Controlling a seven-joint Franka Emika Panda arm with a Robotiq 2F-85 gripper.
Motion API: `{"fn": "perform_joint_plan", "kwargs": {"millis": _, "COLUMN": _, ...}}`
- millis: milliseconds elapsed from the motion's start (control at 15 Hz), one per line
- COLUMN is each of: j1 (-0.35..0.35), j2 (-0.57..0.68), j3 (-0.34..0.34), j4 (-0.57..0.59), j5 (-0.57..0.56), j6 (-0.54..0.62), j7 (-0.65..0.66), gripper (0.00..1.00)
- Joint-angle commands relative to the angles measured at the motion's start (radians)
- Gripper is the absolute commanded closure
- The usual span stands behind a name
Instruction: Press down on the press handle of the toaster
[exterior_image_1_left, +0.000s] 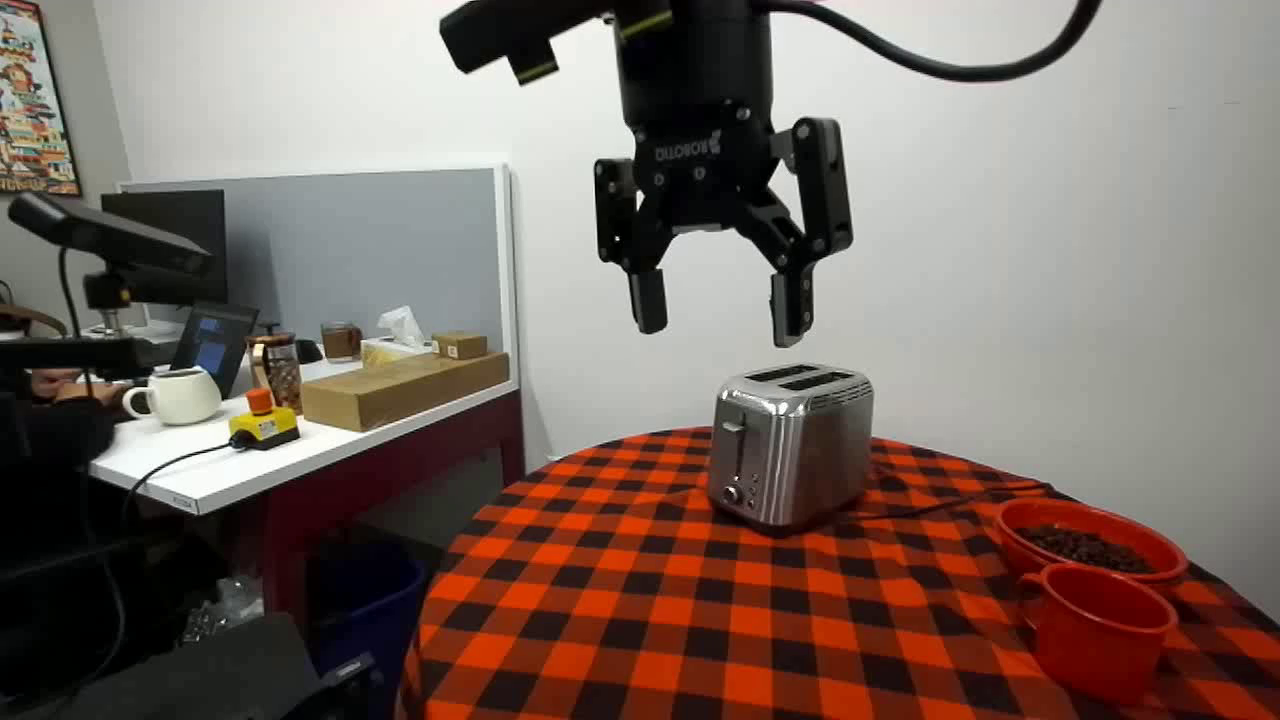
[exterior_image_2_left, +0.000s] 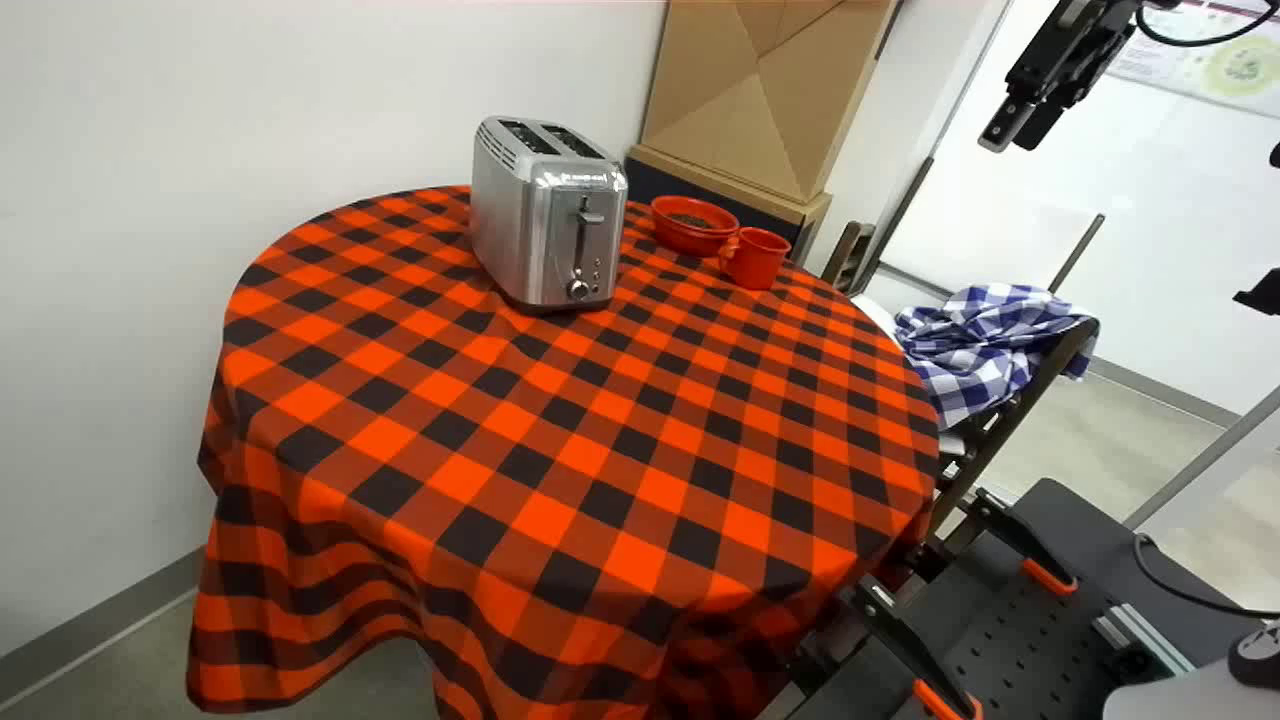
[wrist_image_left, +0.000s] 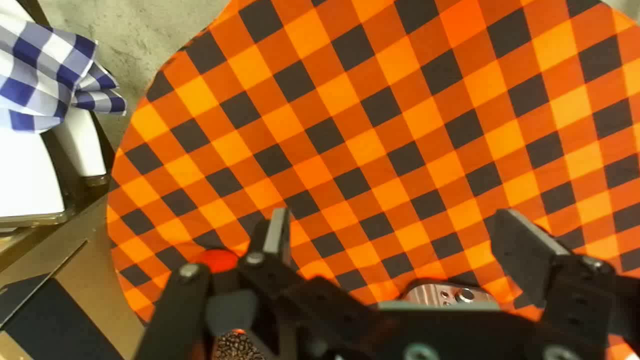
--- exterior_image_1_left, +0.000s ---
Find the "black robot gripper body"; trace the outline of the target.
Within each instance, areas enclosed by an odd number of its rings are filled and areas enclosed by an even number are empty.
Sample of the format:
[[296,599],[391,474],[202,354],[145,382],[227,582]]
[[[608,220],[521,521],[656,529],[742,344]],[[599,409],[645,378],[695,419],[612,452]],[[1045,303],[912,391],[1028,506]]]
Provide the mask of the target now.
[[616,17],[630,161],[596,166],[596,249],[656,270],[692,229],[735,229],[770,270],[851,245],[841,126],[770,126],[762,0],[658,0]]

